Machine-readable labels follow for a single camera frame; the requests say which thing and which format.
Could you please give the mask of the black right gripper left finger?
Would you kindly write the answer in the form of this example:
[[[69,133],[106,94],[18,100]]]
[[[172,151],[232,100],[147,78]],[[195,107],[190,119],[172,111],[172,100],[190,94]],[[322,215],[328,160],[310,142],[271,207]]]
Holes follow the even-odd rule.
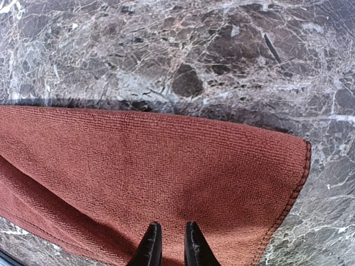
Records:
[[[153,222],[148,226],[127,266],[161,266],[162,251],[161,225],[158,222]]]

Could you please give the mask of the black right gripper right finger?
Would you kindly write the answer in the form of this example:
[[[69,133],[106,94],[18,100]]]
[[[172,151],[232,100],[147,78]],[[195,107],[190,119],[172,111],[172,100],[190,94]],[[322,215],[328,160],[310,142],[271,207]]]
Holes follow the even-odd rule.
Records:
[[[184,240],[184,263],[187,266],[220,266],[196,222],[187,222]]]

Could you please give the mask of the brown towel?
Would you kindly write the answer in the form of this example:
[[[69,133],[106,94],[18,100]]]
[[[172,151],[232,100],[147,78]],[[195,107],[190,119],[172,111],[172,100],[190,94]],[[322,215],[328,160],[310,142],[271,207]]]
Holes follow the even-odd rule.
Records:
[[[147,226],[183,265],[195,221],[222,265],[257,265],[310,172],[311,144],[189,116],[1,107],[1,216],[65,250],[126,265]]]

